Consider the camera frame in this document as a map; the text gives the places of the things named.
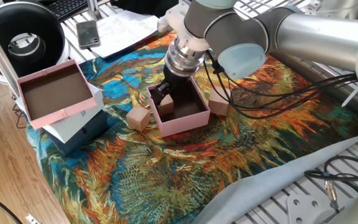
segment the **white box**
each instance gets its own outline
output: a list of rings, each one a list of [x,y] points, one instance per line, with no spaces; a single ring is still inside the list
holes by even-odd
[[[43,127],[50,134],[61,140],[62,143],[66,143],[104,107],[102,91],[92,84],[89,84],[89,87],[96,99],[96,106]],[[24,111],[21,97],[16,100],[16,104],[22,111]]]

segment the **wooden floor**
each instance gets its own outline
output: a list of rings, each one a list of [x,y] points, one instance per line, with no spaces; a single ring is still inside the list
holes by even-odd
[[[0,201],[23,223],[28,223],[28,213],[43,224],[69,223],[38,167],[24,129],[16,128],[13,106],[7,86],[0,84]],[[14,222],[0,209],[0,224],[5,223]]]

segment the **patterned cloth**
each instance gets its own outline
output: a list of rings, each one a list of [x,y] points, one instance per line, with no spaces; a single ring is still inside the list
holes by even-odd
[[[163,79],[162,59],[174,38],[165,34],[129,54],[81,64],[88,81],[103,90],[109,129],[72,155],[62,156],[46,134],[27,126],[39,166],[72,223],[191,223],[229,184],[358,136],[358,115],[328,95],[265,120],[230,108],[226,117],[212,114],[207,126],[167,138],[161,138],[153,116],[143,132],[129,128],[126,114],[133,106],[150,108],[146,88]],[[194,78],[207,100],[205,70]],[[216,76],[213,82],[218,84]],[[239,82],[265,93],[308,85],[272,57]],[[271,100],[231,88],[242,105]]]

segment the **smartphone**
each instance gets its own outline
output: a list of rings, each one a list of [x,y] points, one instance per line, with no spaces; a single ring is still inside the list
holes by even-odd
[[[78,44],[81,49],[100,46],[96,21],[77,23]]]

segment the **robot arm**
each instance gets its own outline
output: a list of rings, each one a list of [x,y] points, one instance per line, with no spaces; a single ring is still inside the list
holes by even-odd
[[[307,16],[295,7],[279,7],[243,21],[233,9],[235,2],[194,0],[190,6],[171,8],[160,19],[159,31],[174,29],[178,37],[165,56],[165,80],[153,96],[156,104],[197,72],[209,48],[235,79],[258,70],[270,52],[355,70],[358,21]]]

